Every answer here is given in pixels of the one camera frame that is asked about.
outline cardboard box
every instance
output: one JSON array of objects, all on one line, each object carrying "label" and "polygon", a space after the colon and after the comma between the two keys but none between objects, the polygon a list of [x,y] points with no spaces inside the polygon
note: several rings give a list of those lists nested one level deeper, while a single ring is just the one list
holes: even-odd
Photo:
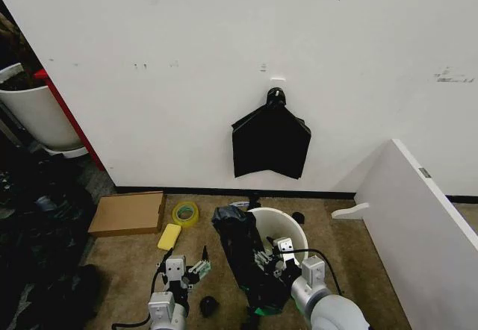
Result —
[{"label": "cardboard box", "polygon": [[102,197],[88,233],[95,237],[157,233],[163,223],[165,203],[162,192]]}]

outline yellow sponge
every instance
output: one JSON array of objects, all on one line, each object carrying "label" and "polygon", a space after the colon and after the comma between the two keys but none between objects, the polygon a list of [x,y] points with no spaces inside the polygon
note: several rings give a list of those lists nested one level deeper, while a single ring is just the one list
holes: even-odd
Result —
[{"label": "yellow sponge", "polygon": [[181,226],[169,223],[163,231],[163,235],[158,242],[158,248],[163,250],[170,250],[174,248],[179,233],[181,233]]}]

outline white bucket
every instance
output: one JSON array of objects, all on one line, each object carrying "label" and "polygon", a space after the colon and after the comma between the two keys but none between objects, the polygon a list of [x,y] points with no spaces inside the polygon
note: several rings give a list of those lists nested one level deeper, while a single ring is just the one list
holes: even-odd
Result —
[{"label": "white bucket", "polygon": [[[272,251],[267,237],[280,238],[289,237],[292,239],[294,249],[306,249],[308,248],[307,238],[305,233],[300,227],[299,223],[288,214],[279,211],[274,208],[254,208],[249,212],[254,213],[256,220],[256,227],[261,235],[264,248]],[[296,259],[302,262],[303,259],[308,257],[308,252],[296,253]]]},{"label": "white bucket", "polygon": [[18,91],[1,89],[2,82],[21,71],[23,68],[20,63],[0,70],[0,100],[48,153],[83,149],[78,135],[48,86]]}]

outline white board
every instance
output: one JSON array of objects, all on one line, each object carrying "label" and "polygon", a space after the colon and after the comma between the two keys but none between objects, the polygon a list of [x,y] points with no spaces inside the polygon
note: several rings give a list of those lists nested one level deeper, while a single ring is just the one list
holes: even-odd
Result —
[{"label": "white board", "polygon": [[[116,185],[356,192],[398,137],[478,196],[478,0],[4,1]],[[272,77],[304,173],[234,178],[231,124]]]},{"label": "white board", "polygon": [[478,237],[399,140],[390,141],[356,202],[416,330],[478,329]]}]

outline white shelf bracket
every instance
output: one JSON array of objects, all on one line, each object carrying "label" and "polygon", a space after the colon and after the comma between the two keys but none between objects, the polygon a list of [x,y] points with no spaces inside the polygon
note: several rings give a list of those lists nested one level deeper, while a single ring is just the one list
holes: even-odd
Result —
[{"label": "white shelf bracket", "polygon": [[361,220],[364,212],[369,208],[368,203],[360,203],[355,207],[339,209],[332,212],[332,218],[334,220]]}]

